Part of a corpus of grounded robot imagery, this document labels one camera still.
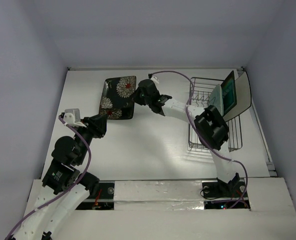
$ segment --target dish rack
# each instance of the dish rack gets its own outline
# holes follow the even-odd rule
[[[191,78],[194,83],[194,94],[191,99],[191,105],[206,108],[209,104],[209,97],[217,84],[221,84],[223,80],[203,77]],[[190,95],[192,94],[192,85],[190,85]],[[229,126],[229,151],[235,151],[243,146],[242,131],[241,131],[241,119],[240,115],[229,120],[227,122]],[[192,149],[207,150],[207,148],[200,142],[197,134],[189,124],[188,134],[189,147]]]

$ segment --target white flower print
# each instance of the white flower print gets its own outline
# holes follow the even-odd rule
[[[108,115],[108,119],[119,119],[122,116],[122,111],[120,109],[112,108],[112,109],[102,109],[99,113],[100,115]]]
[[[101,99],[100,105],[103,109],[111,109],[113,107],[111,100],[105,96]]]
[[[117,92],[120,97],[128,98],[135,91],[136,81],[135,77],[124,76],[120,78],[119,83],[117,84]]]

